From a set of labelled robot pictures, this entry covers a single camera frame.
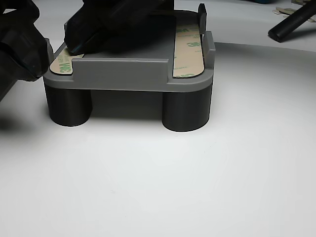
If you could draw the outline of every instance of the gray platform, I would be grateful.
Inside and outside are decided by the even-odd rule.
[[[176,23],[198,19],[205,71],[195,78],[173,78]],[[97,89],[160,92],[193,92],[213,82],[215,46],[211,32],[205,32],[206,11],[173,11],[172,15],[153,15],[130,34],[108,41],[100,52],[73,59],[72,75],[48,71],[44,82],[60,89]],[[63,44],[55,53],[59,55]]]

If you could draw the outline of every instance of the black plastic part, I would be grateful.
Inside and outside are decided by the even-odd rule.
[[[316,14],[316,0],[311,0],[292,15],[268,32],[268,36],[277,42],[282,42],[286,36]]]
[[[189,92],[163,94],[162,123],[172,131],[188,132],[203,127],[209,120],[212,85]]]
[[[72,54],[92,53],[112,36],[139,24],[156,8],[173,5],[174,0],[84,0],[67,23],[64,41]]]
[[[57,89],[45,84],[50,118],[61,126],[79,126],[90,118],[90,90]]]
[[[201,3],[198,6],[198,27],[200,35],[204,35],[206,32],[206,21],[207,21],[207,12],[204,3]]]

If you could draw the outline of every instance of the black cylindrical leg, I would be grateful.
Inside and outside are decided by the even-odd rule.
[[[311,0],[306,5],[283,20],[281,23],[269,30],[268,35],[273,40],[282,42],[288,34],[293,32],[296,28],[298,28],[315,14],[316,0]]]
[[[57,89],[45,84],[50,118],[67,127],[81,125],[92,111],[90,90]]]
[[[187,132],[203,127],[209,120],[212,85],[195,92],[165,92],[162,123],[169,130]]]

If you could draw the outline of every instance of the black object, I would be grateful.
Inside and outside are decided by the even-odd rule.
[[[163,94],[162,123],[169,130],[187,132],[203,127],[209,120],[213,84],[189,93]]]
[[[51,119],[62,126],[79,126],[90,118],[90,90],[58,89],[46,84],[46,98]]]
[[[72,54],[92,53],[104,41],[137,25],[167,0],[83,0],[68,21],[65,43]]]
[[[5,9],[15,9],[4,14]],[[40,11],[31,0],[0,6],[0,78],[35,81],[49,68],[47,42],[34,26]]]
[[[292,15],[284,19],[281,23],[269,30],[268,36],[277,42],[282,42],[286,36],[315,14],[316,0],[311,0],[309,3],[305,4]]]

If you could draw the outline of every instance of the gray plastic stand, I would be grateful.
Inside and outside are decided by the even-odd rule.
[[[197,19],[205,71],[194,78],[173,78],[176,23],[190,24]],[[72,75],[48,71],[44,83],[50,116],[63,126],[86,122],[92,110],[90,90],[156,91],[165,93],[163,124],[167,128],[198,129],[209,118],[214,61],[215,46],[212,33],[206,32],[204,4],[198,13],[175,10],[173,15],[150,16],[130,34],[106,42],[98,53],[73,59]]]

